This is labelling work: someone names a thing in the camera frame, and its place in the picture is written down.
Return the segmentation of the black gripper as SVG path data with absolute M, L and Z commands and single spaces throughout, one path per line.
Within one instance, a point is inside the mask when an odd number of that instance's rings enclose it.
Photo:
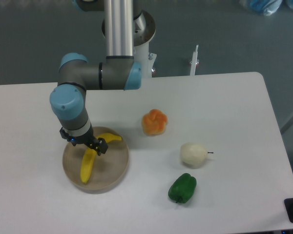
M 59 132 L 61 137 L 67 142 L 70 142 L 73 146 L 76 146 L 77 144 L 84 144 L 94 150 L 99 156 L 101 154 L 105 154 L 108 149 L 108 144 L 105 139 L 102 137 L 94 137 L 91 125 L 87 127 L 87 131 L 85 133 L 79 134 L 78 136 L 74 136 L 72 133 L 65 131 L 63 127 L 59 130 Z

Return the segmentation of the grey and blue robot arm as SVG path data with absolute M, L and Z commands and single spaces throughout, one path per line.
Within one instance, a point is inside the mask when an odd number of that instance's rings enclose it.
M 132 0 L 105 0 L 106 61 L 90 64 L 84 55 L 68 53 L 59 67 L 57 87 L 50 94 L 61 137 L 73 146 L 84 144 L 104 154 L 108 145 L 95 138 L 85 99 L 88 90 L 137 90 L 142 66 L 134 60 L 134 20 L 140 15 Z

